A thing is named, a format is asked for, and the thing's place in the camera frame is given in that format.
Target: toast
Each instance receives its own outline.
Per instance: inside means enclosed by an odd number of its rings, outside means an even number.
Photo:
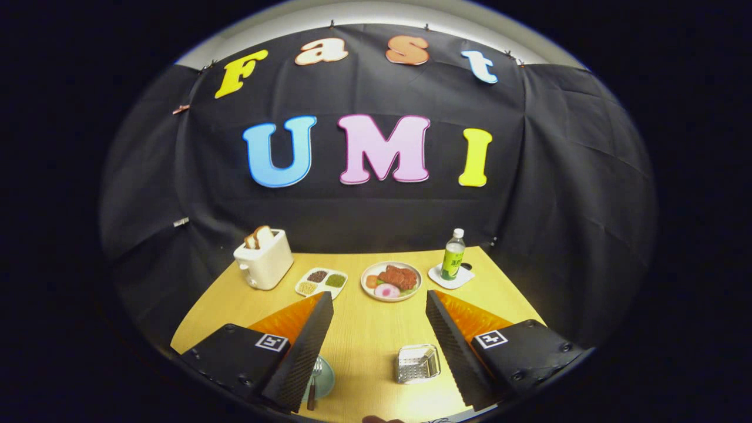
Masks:
[[[274,234],[271,233],[271,228],[262,225],[245,237],[245,248],[261,250],[270,246],[272,241],[274,241]]]

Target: metal basket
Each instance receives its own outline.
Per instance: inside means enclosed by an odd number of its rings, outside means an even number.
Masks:
[[[441,366],[435,346],[407,345],[399,349],[396,360],[397,383],[428,382],[439,373],[441,373]]]

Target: white toaster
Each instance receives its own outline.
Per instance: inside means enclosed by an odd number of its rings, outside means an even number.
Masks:
[[[274,238],[268,247],[252,250],[243,243],[233,254],[246,282],[251,287],[264,291],[277,286],[293,265],[293,253],[285,232],[272,229],[271,234]]]

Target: coaster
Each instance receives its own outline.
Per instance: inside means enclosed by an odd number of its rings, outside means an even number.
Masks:
[[[459,272],[457,272],[457,277],[453,281],[447,281],[441,278],[441,263],[439,263],[428,271],[428,276],[444,288],[457,289],[466,284],[470,279],[474,278],[475,274],[460,266]]]

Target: pink letter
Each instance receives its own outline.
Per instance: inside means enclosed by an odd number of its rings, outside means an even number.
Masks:
[[[423,142],[431,120],[421,116],[403,116],[384,140],[376,123],[367,114],[349,114],[338,125],[347,136],[347,170],[339,180],[343,184],[363,184],[371,174],[363,168],[363,156],[376,172],[379,181],[387,178],[399,154],[399,166],[392,176],[400,182],[421,182],[428,179],[423,163]]]

